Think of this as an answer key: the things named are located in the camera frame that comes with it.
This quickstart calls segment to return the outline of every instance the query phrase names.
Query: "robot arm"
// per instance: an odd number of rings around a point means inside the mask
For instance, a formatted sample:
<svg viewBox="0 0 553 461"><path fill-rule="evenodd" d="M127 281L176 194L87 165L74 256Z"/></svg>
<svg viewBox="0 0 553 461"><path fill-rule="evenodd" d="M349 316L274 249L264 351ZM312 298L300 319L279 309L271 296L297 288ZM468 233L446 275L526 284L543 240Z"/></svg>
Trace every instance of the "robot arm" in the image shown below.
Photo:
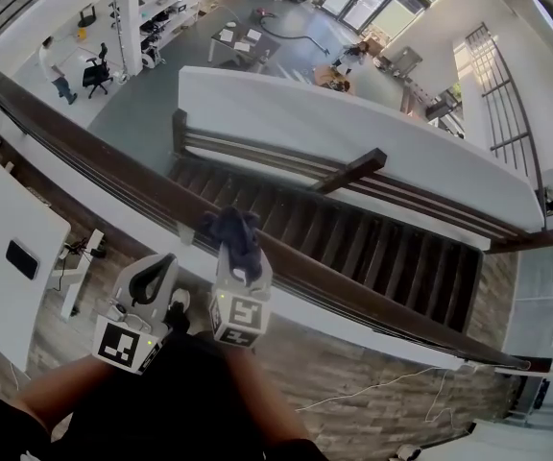
<svg viewBox="0 0 553 461"><path fill-rule="evenodd" d="M237 347L252 347L266 333L270 320L273 271L257 246L253 220L250 214L229 207L209 221L213 237L222 241L210 322L215 340ZM234 274L241 265L245 279ZM179 264L172 254L146 256L125 268L110 293L108 312L98 316L93 355L142 374L172 330L174 315L169 313L178 274Z"/></svg>
<svg viewBox="0 0 553 461"><path fill-rule="evenodd" d="M174 255L150 255L119 274L105 316L99 315L93 355L125 371L142 374L168 336L179 264Z"/></svg>

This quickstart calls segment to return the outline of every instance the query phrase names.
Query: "person's leg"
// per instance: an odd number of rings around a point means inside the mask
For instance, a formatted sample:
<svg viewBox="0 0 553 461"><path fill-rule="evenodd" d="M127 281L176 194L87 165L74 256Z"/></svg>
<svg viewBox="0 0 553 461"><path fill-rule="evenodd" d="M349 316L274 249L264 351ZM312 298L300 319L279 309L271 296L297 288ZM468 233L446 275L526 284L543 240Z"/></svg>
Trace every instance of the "person's leg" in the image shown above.
<svg viewBox="0 0 553 461"><path fill-rule="evenodd" d="M69 82L67 82L65 77L59 77L53 81L53 84L59 91L60 96L62 95L67 99L67 104L72 104L76 100L78 94L72 94L72 91L69 89Z"/></svg>

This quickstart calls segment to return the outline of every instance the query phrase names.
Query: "office chair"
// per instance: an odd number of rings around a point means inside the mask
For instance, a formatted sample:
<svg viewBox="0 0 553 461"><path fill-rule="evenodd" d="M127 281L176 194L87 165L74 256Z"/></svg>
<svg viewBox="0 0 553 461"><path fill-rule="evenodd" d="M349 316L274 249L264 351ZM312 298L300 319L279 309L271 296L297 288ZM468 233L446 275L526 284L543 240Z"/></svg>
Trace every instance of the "office chair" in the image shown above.
<svg viewBox="0 0 553 461"><path fill-rule="evenodd" d="M108 48L106 47L105 43L102 43L102 51L100 51L100 54L98 55L99 59L102 61L101 63L97 62L96 58L89 58L86 62L93 63L88 68L84 69L83 74L83 87L89 87L93 85L93 88L91 89L91 92L88 95L88 98L90 99L93 95L93 92L95 92L95 89L97 87L100 87L106 94L108 94L108 91L106 88L102 85L104 82L107 81L113 81L114 79L110 76L110 70L108 69L108 64L106 63L106 53L108 52Z"/></svg>

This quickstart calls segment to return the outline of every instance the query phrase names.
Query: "wooden floor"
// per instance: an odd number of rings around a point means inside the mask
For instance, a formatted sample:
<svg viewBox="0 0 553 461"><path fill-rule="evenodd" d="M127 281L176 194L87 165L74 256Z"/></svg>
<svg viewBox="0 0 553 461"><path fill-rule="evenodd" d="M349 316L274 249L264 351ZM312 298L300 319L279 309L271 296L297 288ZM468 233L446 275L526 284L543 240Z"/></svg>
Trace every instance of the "wooden floor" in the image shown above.
<svg viewBox="0 0 553 461"><path fill-rule="evenodd" d="M69 323L62 321L59 317L62 297L56 291L47 293L38 315L28 369L29 376L38 376L89 353L96 314L118 272L148 251L96 219L31 169L21 169L19 179L49 200L53 209L70 222L70 241L89 236L94 228L103 231L108 239L107 258L95 260L91 265L78 316ZM470 322L469 334L475 339L500 348L516 272L516 255L486 256ZM192 290L201 290L197 282L183 280ZM198 314L197 308L193 311L192 321L200 327L199 316L204 319L206 314ZM277 316L258 345L257 356L296 408L424 369ZM352 399L326 402L301 415L329 459L387 459L402 443L424 445L461 433L452 428L447 411L434 422L424 420L444 373L431 371L407 377ZM16 376L21 387L29 380L18 371ZM494 375L489 369L480 369L475 374L471 369L448 373L443 392L428 418L432 420L444 408L451 408L453 424L460 429L475 418L501 417L508 409L515 386L511 379ZM11 365L0 354L0 397L9 398L15 391ZM64 430L65 424L55 432L55 437Z"/></svg>

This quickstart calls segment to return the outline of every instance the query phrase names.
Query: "desk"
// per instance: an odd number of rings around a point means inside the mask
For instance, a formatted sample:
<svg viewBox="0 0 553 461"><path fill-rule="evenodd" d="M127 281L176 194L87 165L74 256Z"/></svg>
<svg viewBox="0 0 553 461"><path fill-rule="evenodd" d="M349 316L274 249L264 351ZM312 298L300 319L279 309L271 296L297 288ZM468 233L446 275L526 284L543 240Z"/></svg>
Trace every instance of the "desk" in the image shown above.
<svg viewBox="0 0 553 461"><path fill-rule="evenodd" d="M21 371L27 368L36 317L69 224L0 166L0 352ZM39 261L27 279L6 260L16 239Z"/></svg>
<svg viewBox="0 0 553 461"><path fill-rule="evenodd" d="M270 37L266 36L266 33L261 31L261 38L256 44L252 44L251 41L244 40L244 36L247 35L249 30L253 29L252 27L246 26L244 24L241 24L240 22L236 22L236 27L229 28L227 26L220 29L217 33L212 35L210 38L210 49L208 50L208 61L212 61L212 56L215 52L215 43L220 43L224 46L227 46L231 51L234 53L240 55L244 60L246 61L253 61L258 62L257 69L255 70L256 73L261 73L262 69L264 68L264 65L266 62L272 57L272 55L277 51L278 48L280 48L280 44L271 39ZM223 41L221 40L220 34L222 31L232 31L233 32L233 38L231 41ZM249 51L241 51L234 49L234 45L236 42L242 41L242 42L248 42L251 45L251 49Z"/></svg>

